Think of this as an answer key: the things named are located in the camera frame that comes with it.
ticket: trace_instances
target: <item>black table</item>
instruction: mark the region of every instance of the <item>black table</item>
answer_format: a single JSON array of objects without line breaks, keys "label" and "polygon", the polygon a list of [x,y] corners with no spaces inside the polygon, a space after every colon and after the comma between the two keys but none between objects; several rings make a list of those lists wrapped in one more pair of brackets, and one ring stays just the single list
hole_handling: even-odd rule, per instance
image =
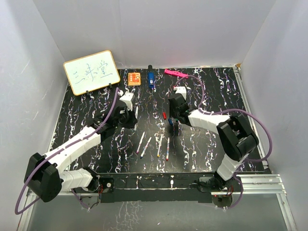
[{"label": "black table", "polygon": [[[244,109],[239,85],[233,68],[178,68],[177,71],[194,75],[205,85],[204,108],[208,111],[220,111],[228,108]],[[123,91],[129,90],[136,97],[138,107],[138,124],[136,130],[117,128],[113,137],[106,139],[101,145],[90,149],[74,161],[68,169],[76,170],[89,166],[98,173],[159,173],[159,172],[212,172],[220,165],[224,151],[215,133],[201,128],[191,128],[174,123],[171,126],[163,119],[163,112],[168,115],[168,96],[177,77],[164,74],[164,69],[155,69],[155,89],[148,87],[147,69],[118,70],[121,81],[118,84]],[[127,86],[129,72],[141,73],[141,86]],[[68,86],[52,148],[68,141],[86,125],[87,120],[97,112],[104,112],[112,102],[117,85],[112,89],[96,90],[88,95],[75,96]],[[202,90],[194,79],[181,83],[188,90],[187,102],[197,106]],[[146,135],[141,152],[149,139],[152,140],[143,159],[136,150],[142,133]],[[161,155],[157,157],[160,135],[163,134]],[[166,161],[167,138],[170,137],[169,161]],[[250,158],[260,158],[255,149]],[[242,171],[264,171],[262,163],[245,164]]]}]

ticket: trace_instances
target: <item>white pen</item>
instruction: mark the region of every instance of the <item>white pen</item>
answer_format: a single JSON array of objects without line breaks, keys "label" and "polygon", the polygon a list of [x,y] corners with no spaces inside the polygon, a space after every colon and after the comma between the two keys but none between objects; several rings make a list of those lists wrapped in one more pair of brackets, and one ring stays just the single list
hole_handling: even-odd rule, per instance
[{"label": "white pen", "polygon": [[160,141],[159,141],[158,151],[157,151],[157,157],[159,157],[159,151],[160,151],[160,146],[162,145],[162,139],[163,139],[163,134],[161,134],[161,136],[160,136]]},{"label": "white pen", "polygon": [[150,137],[149,140],[148,140],[148,142],[146,143],[146,145],[145,145],[145,147],[144,147],[144,150],[143,150],[143,152],[141,153],[140,159],[143,158],[143,155],[144,155],[144,153],[145,153],[145,150],[148,148],[151,139],[152,139],[152,137]]},{"label": "white pen", "polygon": [[144,135],[145,135],[145,131],[143,132],[143,134],[142,134],[142,136],[141,136],[141,139],[140,139],[140,142],[139,142],[139,146],[138,146],[138,149],[137,149],[137,151],[136,151],[137,154],[139,153],[139,149],[140,149],[140,146],[141,146],[141,144],[142,144],[142,140],[143,140],[143,138],[144,138]]},{"label": "white pen", "polygon": [[170,142],[170,138],[168,137],[168,143],[167,143],[167,156],[166,156],[166,160],[168,161],[169,159],[169,142]]},{"label": "white pen", "polygon": [[135,110],[135,117],[137,118],[138,116],[138,106],[136,107],[136,110]]},{"label": "white pen", "polygon": [[136,119],[138,117],[138,106],[136,107],[136,110],[135,110],[135,117],[136,117]]}]

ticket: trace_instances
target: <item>pink object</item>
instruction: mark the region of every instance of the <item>pink object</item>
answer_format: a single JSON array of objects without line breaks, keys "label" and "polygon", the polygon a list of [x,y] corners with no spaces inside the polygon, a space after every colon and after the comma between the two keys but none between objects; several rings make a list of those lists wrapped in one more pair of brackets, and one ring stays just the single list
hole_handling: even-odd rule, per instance
[{"label": "pink object", "polygon": [[165,69],[165,74],[188,78],[187,74],[183,74],[183,73],[178,72],[178,71],[170,71],[170,70],[167,70],[167,69]]}]

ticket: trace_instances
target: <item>orange box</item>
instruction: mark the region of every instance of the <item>orange box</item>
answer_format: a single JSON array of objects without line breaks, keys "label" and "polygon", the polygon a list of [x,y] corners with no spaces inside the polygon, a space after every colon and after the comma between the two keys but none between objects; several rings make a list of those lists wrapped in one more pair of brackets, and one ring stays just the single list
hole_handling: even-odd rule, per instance
[{"label": "orange box", "polygon": [[140,73],[129,73],[128,74],[128,85],[129,86],[139,86],[139,85],[141,85]]}]

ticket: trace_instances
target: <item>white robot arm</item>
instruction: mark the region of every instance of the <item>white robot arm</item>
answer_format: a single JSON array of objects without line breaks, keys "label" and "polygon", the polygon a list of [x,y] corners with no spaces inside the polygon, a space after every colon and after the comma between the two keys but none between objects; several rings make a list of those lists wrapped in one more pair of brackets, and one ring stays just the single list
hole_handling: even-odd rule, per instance
[{"label": "white robot arm", "polygon": [[259,140],[244,116],[206,115],[186,103],[186,88],[174,88],[175,94],[169,98],[170,117],[181,123],[205,128],[219,135],[225,155],[215,173],[221,186],[231,179],[236,169],[249,153],[258,145]]},{"label": "white robot arm", "polygon": [[25,180],[38,164],[50,157],[56,151],[63,149],[58,155],[46,162],[35,173],[29,182],[29,188],[44,202],[51,201],[60,191],[82,187],[84,190],[94,191],[98,186],[96,172],[85,167],[74,171],[64,171],[74,160],[83,155],[87,150],[97,146],[107,137],[112,136],[117,126],[134,128],[137,123],[133,108],[134,94],[126,92],[116,102],[110,117],[97,132],[95,130],[102,124],[106,115],[96,115],[80,133],[75,135],[60,147],[40,155],[38,153],[30,157]]}]

